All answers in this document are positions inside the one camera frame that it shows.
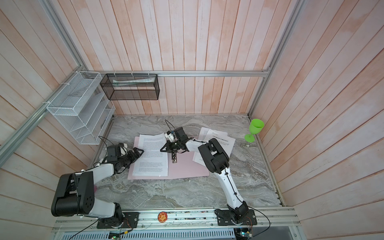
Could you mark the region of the printed English paper sheet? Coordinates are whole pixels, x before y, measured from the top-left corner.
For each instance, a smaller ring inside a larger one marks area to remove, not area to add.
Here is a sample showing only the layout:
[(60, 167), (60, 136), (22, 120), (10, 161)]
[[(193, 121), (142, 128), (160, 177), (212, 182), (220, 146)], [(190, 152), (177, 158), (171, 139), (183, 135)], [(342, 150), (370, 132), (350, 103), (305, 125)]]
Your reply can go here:
[(134, 163), (132, 175), (135, 177), (167, 177), (168, 153), (161, 152), (161, 148), (165, 144), (165, 134), (140, 135), (138, 149), (144, 152)]

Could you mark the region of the pink file folder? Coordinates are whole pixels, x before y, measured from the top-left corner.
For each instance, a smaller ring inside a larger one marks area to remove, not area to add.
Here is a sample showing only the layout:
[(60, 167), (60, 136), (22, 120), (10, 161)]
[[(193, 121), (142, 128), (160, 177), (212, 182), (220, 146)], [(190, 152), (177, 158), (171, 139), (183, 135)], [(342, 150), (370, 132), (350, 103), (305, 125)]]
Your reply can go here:
[[(138, 147), (139, 136), (135, 137), (134, 147)], [(135, 177), (132, 175), (134, 163), (129, 168), (129, 180), (172, 180), (182, 178), (206, 177), (210, 171), (205, 167), (193, 161), (193, 152), (177, 154), (177, 163), (172, 163), (171, 154), (168, 154), (168, 176), (167, 177)]]

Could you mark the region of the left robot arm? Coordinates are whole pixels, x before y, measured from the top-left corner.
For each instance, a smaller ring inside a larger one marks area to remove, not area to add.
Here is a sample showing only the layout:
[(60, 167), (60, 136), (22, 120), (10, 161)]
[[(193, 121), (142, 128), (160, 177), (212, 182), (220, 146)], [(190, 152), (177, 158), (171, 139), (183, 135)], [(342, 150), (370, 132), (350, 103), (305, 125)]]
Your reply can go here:
[(81, 215), (99, 219), (121, 219), (123, 212), (118, 203), (96, 199), (95, 184), (128, 170), (144, 152), (139, 148), (128, 150), (122, 143), (111, 145), (107, 147), (103, 160), (93, 168), (62, 175), (52, 202), (52, 215), (55, 217)]

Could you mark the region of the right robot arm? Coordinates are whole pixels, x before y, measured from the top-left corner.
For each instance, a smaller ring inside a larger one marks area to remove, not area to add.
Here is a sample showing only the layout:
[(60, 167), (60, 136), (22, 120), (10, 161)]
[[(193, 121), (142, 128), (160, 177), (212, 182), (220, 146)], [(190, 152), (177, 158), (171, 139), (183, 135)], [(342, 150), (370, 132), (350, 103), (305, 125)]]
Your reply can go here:
[(235, 225), (239, 225), (249, 213), (249, 207), (242, 198), (233, 181), (229, 156), (217, 139), (199, 141), (188, 137), (182, 127), (167, 131), (165, 133), (166, 143), (160, 149), (162, 153), (172, 156), (172, 163), (177, 163), (177, 154), (185, 152), (196, 152), (201, 155), (209, 172), (213, 173), (225, 193), (227, 199), (228, 219)]

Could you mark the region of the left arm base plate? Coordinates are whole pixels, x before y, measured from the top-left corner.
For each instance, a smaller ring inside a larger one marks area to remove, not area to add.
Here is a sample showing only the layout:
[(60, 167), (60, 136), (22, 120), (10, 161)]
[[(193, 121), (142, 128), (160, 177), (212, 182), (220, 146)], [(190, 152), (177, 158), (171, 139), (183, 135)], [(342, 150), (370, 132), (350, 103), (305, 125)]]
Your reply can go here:
[(97, 229), (135, 229), (138, 226), (139, 212), (122, 212), (111, 218), (100, 219)]

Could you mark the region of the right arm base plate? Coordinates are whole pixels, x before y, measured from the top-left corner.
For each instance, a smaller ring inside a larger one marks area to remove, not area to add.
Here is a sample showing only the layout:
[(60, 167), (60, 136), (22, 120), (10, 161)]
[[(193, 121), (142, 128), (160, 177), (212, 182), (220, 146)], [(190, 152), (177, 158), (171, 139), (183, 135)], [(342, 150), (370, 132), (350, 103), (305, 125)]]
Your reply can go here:
[(244, 215), (236, 215), (234, 211), (221, 209), (216, 209), (214, 213), (217, 216), (219, 226), (253, 226), (258, 224), (254, 210), (248, 210)]

